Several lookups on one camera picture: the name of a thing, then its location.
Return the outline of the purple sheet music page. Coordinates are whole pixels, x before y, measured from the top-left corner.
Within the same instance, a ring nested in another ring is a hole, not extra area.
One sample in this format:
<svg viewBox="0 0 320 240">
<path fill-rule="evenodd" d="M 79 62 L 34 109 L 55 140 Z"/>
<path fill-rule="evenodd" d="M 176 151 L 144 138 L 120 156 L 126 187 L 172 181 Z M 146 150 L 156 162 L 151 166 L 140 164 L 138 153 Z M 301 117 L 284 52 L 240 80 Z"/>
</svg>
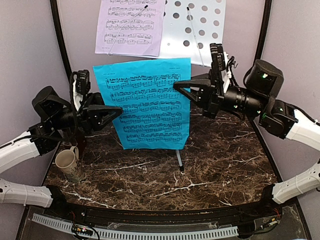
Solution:
<svg viewBox="0 0 320 240">
<path fill-rule="evenodd" d="M 103 0 L 95 53 L 158 57 L 162 41 L 164 0 Z"/>
</svg>

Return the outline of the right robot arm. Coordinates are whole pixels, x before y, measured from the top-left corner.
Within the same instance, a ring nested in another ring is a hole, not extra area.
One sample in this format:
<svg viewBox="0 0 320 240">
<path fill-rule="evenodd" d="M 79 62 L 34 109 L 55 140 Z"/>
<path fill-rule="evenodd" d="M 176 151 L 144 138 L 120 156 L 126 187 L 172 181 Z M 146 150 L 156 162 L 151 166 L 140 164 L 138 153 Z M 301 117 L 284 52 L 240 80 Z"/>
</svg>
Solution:
<svg viewBox="0 0 320 240">
<path fill-rule="evenodd" d="M 176 81 L 173 88 L 202 109 L 202 115 L 215 119 L 223 111 L 249 119 L 269 134 L 320 149 L 320 123 L 303 109 L 277 99 L 284 82 L 283 72 L 271 63 L 257 59 L 240 87 L 234 78 L 234 58 L 228 58 L 222 44 L 211 43 L 211 68 L 207 74 L 189 81 Z"/>
</svg>

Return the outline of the blue sheet music page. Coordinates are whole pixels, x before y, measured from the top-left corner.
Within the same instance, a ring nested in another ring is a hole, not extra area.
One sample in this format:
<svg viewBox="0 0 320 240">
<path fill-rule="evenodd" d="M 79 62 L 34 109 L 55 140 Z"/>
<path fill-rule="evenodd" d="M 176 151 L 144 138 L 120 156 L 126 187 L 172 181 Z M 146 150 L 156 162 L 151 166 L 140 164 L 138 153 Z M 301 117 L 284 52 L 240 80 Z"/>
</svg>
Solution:
<svg viewBox="0 0 320 240">
<path fill-rule="evenodd" d="M 189 58 L 140 60 L 93 67 L 124 149 L 181 150 L 190 134 L 190 100 L 173 88 L 191 78 Z"/>
</svg>

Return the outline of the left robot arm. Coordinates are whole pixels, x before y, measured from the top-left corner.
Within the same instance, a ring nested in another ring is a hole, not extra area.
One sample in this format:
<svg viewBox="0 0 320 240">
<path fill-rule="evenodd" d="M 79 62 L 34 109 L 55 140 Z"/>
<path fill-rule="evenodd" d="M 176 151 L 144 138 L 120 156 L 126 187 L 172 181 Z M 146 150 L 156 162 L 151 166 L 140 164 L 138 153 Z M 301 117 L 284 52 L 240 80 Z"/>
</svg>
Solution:
<svg viewBox="0 0 320 240">
<path fill-rule="evenodd" d="M 69 77 L 70 101 L 44 87 L 32 100 L 40 122 L 0 147 L 0 171 L 53 151 L 59 143 L 86 147 L 84 134 L 98 132 L 123 113 L 117 106 L 105 105 L 99 92 L 90 92 L 88 70 L 74 71 Z"/>
</svg>

